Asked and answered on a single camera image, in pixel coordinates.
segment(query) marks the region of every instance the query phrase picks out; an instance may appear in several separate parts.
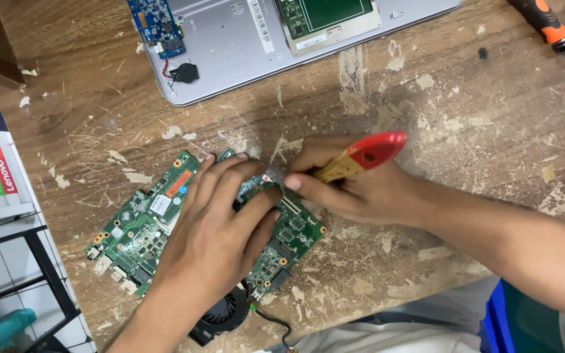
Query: cooling fan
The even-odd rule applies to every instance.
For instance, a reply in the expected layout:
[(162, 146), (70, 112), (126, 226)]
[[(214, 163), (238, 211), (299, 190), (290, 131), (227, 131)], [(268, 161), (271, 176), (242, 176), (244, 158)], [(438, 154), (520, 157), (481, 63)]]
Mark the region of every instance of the cooling fan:
[(246, 319), (250, 304), (245, 289), (236, 286), (200, 318), (191, 337), (200, 346), (205, 346), (219, 333), (232, 331)]

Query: fingernail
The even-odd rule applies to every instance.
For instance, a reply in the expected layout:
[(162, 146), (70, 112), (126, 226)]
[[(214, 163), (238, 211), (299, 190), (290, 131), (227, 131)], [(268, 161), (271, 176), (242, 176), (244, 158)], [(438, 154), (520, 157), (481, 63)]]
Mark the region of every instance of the fingernail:
[(302, 186), (302, 184), (297, 178), (290, 177), (285, 179), (284, 186), (286, 186), (289, 189), (292, 189), (293, 191), (298, 191)]

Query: red wire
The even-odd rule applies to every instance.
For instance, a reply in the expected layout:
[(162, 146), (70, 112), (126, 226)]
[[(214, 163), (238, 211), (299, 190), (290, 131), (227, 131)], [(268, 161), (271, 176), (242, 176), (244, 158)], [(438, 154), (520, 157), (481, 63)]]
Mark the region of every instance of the red wire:
[(165, 58), (165, 65), (163, 66), (163, 76), (165, 76), (167, 78), (171, 78), (171, 76), (169, 76), (165, 73), (167, 71), (168, 66), (169, 66), (169, 59)]

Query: worn wooden table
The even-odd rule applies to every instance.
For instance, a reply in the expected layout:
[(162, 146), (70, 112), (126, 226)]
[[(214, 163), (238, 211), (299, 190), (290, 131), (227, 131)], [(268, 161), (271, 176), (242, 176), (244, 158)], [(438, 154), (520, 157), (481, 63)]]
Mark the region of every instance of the worn wooden table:
[[(565, 22), (565, 1), (550, 5)], [(246, 150), (281, 180), (308, 134), (404, 129), (406, 170), (565, 218), (565, 57), (503, 0), (467, 0), (439, 19), (187, 108), (158, 92), (125, 1), (0, 0), (0, 13), (21, 66), (37, 75), (23, 91), (0, 89), (0, 105), (100, 349), (137, 298), (94, 275), (82, 250), (182, 149), (198, 157)], [(356, 65), (349, 89), (345, 67)], [(330, 231), (261, 302), (296, 335), (490, 274), (429, 234), (311, 209)], [(184, 342), (178, 350), (252, 352), (283, 332), (250, 314), (206, 349)]]

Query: hand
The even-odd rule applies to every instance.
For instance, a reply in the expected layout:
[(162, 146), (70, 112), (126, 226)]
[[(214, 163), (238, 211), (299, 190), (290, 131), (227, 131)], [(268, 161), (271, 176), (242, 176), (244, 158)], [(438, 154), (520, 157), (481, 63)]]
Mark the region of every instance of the hand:
[(330, 212), (352, 221), (371, 224), (406, 224), (413, 226), (416, 191), (419, 179), (408, 175), (396, 162), (353, 175), (334, 183), (324, 184), (304, 174), (315, 167), (324, 167), (354, 142), (367, 135), (309, 136), (302, 150), (289, 165), (291, 174), (285, 186), (307, 200), (326, 207)]
[(272, 207), (283, 197), (279, 189), (266, 189), (235, 212), (232, 203), (241, 183), (264, 173), (265, 164), (245, 153), (214, 163), (215, 156), (208, 155), (190, 182), (150, 289), (188, 290), (204, 302), (203, 310), (254, 267), (280, 214)]

